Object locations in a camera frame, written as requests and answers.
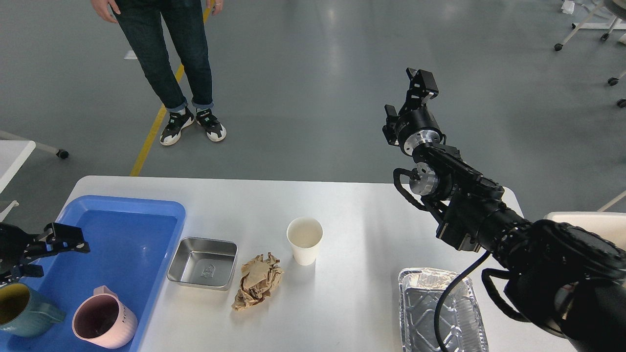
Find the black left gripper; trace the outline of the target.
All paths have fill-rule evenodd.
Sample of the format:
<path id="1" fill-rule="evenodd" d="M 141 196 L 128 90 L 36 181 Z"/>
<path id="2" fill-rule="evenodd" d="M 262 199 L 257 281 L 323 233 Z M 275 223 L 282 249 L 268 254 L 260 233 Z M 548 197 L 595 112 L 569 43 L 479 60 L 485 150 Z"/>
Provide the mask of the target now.
<path id="1" fill-rule="evenodd" d="M 22 278 L 42 278 L 41 265 L 22 264 L 25 259 L 47 258 L 62 252 L 91 252 L 80 227 L 49 223 L 42 234 L 24 232 L 9 223 L 0 224 L 0 285 L 17 283 Z"/>

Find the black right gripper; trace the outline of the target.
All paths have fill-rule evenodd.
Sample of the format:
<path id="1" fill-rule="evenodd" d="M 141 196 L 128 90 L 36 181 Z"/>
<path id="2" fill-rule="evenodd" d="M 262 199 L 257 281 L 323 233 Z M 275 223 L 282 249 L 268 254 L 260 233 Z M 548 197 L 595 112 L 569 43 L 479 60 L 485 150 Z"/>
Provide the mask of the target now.
<path id="1" fill-rule="evenodd" d="M 414 149 L 423 143 L 441 143 L 445 134 L 440 130 L 427 103 L 436 98 L 439 89 L 430 71 L 407 67 L 409 89 L 405 96 L 405 113 L 398 116 L 393 105 L 384 105 L 386 115 L 382 128 L 389 145 L 399 146 L 402 153 L 412 156 Z"/>

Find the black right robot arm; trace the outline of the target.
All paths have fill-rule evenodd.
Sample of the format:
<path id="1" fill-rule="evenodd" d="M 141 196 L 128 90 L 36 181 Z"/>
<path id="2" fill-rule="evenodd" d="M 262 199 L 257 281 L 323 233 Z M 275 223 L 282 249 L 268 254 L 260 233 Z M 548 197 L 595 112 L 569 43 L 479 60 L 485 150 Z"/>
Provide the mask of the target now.
<path id="1" fill-rule="evenodd" d="M 483 285 L 509 318 L 530 322 L 572 343 L 579 352 L 612 352 L 625 345 L 625 252 L 566 222 L 530 222 L 503 201 L 503 187 L 463 161 L 446 144 L 427 103 L 438 96 L 433 74 L 408 67 L 400 111 L 385 105 L 389 145 L 413 158 L 394 169 L 398 192 L 438 223 L 437 238 L 457 250 L 485 254 L 444 290 L 493 256 L 502 270 L 484 269 Z"/>

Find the person's left hand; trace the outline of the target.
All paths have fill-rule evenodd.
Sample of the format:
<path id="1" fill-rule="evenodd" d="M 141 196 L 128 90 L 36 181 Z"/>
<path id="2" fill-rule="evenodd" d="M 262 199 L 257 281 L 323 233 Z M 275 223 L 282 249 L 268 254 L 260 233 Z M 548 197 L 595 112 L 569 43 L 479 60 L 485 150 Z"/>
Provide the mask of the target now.
<path id="1" fill-rule="evenodd" d="M 224 9 L 224 0 L 207 0 L 206 8 L 209 10 L 211 16 L 220 14 Z"/>

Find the person's right hand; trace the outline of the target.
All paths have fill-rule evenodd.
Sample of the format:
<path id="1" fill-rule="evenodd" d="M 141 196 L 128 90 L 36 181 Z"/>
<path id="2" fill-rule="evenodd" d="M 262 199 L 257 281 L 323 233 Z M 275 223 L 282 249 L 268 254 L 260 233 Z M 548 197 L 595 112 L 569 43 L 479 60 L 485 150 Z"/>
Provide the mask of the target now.
<path id="1" fill-rule="evenodd" d="M 96 14 L 105 22 L 118 24 L 116 15 L 121 14 L 115 0 L 90 0 Z"/>

